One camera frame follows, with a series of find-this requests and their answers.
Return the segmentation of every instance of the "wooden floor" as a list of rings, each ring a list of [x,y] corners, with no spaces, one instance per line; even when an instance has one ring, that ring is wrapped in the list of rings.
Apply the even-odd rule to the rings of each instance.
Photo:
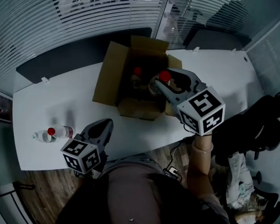
[[[170,162],[170,150],[177,143],[154,151],[147,152],[162,168]],[[189,145],[181,144],[174,155],[174,166],[182,176],[182,185],[186,187],[186,172],[188,169]],[[53,224],[63,206],[78,188],[78,178],[70,169],[49,171],[27,171],[27,178],[21,180],[24,184],[34,184],[35,190],[21,190],[20,194],[30,214],[38,224]]]

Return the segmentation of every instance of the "window blinds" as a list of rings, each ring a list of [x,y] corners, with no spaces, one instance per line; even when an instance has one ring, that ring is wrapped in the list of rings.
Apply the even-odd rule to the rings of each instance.
[[[264,93],[275,96],[280,92],[280,21],[247,54]]]
[[[167,0],[0,0],[0,91],[12,96],[16,67],[66,43],[151,28]]]
[[[202,28],[252,38],[279,18],[280,0],[175,0],[158,38],[171,49],[186,48],[189,32]]]

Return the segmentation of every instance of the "person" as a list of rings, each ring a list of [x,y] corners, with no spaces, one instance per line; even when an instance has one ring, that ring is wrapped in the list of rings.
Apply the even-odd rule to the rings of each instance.
[[[188,189],[147,155],[107,162],[98,179],[76,191],[56,223],[229,224],[208,179],[211,137],[196,136],[192,143]]]

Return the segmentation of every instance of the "black chair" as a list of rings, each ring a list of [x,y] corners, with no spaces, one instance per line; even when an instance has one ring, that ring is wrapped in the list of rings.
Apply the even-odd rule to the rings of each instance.
[[[227,158],[235,152],[274,150],[280,143],[280,93],[266,95],[243,114],[237,114],[213,130],[212,142],[216,163],[228,165]]]

